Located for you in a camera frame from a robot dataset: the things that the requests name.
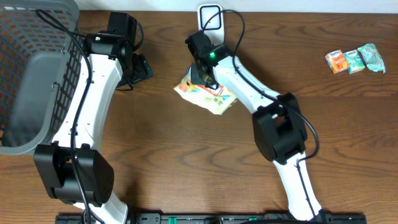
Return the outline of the yellow chips bag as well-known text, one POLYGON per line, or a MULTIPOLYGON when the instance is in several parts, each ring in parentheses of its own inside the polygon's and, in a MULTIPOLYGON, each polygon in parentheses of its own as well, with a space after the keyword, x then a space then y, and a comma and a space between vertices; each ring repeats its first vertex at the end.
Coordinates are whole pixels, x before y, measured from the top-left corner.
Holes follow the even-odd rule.
POLYGON ((186 101, 207 109, 215 115, 224 114, 238 100, 231 90, 220 85, 216 90, 191 83, 192 66, 174 90, 186 101))

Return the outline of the orange juice carton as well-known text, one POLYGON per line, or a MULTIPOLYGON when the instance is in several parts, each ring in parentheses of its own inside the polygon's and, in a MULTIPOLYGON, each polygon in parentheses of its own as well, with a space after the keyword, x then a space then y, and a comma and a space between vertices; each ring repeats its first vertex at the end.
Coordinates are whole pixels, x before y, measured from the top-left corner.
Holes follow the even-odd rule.
POLYGON ((327 53, 325 59, 333 73, 339 73, 349 68, 349 63, 341 50, 327 53))

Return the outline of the green tissue pack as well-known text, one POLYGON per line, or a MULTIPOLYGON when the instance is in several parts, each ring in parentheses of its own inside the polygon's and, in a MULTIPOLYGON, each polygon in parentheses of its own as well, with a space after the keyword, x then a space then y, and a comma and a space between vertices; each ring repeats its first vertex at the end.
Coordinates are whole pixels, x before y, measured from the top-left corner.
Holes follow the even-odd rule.
POLYGON ((345 52, 343 55, 349 64, 349 74, 360 72, 365 69, 365 65, 357 50, 345 52))

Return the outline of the light green snack packet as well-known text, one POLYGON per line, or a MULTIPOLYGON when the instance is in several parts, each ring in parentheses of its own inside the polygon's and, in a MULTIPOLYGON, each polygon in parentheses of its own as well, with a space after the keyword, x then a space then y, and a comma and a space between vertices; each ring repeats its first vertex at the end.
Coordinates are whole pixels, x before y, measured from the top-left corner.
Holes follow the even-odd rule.
POLYGON ((366 66, 369 70, 373 72, 386 72, 384 61, 375 44, 365 44, 364 46, 357 48, 357 50, 363 56, 366 66))

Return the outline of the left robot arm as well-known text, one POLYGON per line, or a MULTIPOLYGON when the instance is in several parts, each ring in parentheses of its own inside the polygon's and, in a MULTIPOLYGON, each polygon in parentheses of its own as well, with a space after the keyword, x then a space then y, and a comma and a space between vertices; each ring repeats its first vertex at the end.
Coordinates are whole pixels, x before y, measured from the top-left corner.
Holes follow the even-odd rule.
POLYGON ((128 13, 112 12, 106 30, 76 45, 82 59, 72 102, 51 142, 35 149, 35 166, 49 197, 82 210, 68 222, 132 221, 128 205, 113 192, 114 169, 100 149, 114 91, 131 91, 154 75, 145 56, 136 53, 141 27, 128 13))

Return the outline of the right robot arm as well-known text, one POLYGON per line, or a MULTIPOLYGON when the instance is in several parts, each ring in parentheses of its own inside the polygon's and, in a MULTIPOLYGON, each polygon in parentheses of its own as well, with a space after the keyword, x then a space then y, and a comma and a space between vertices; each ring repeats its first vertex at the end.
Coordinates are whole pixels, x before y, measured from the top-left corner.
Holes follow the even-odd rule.
POLYGON ((312 188, 305 152, 307 130, 313 130, 301 113, 296 97, 271 90, 240 62, 225 45, 215 45, 202 31, 186 41, 194 58, 194 82, 224 86, 252 114, 254 140, 260 153, 272 162, 282 181, 290 214, 301 221, 314 221, 322 207, 312 188))

